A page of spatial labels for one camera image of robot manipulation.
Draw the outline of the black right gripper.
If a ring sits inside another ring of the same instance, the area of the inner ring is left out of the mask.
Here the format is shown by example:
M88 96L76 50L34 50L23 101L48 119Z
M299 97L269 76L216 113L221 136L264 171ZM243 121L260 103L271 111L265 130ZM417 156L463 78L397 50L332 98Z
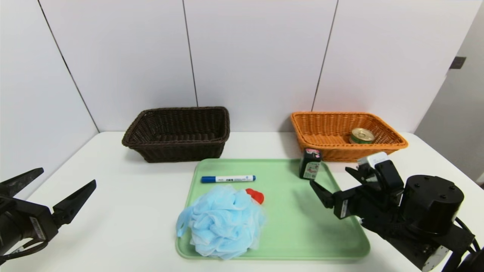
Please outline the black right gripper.
M388 181L382 177L370 177L366 168L344 169L361 185L333 194L310 179L309 184L325 208L334 208L334 214L339 219L350 216L361 218L361 224L368 229L382 229L389 223L387 215L391 206L389 200L390 188Z

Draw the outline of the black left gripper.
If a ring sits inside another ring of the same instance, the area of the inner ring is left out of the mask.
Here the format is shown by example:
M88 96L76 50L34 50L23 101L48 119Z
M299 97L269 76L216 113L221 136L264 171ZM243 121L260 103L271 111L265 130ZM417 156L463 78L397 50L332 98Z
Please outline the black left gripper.
M54 205L53 214L47 206L13 198L43 172L35 168L0 183L2 257L25 257L44 249L96 189L96 181L90 181Z

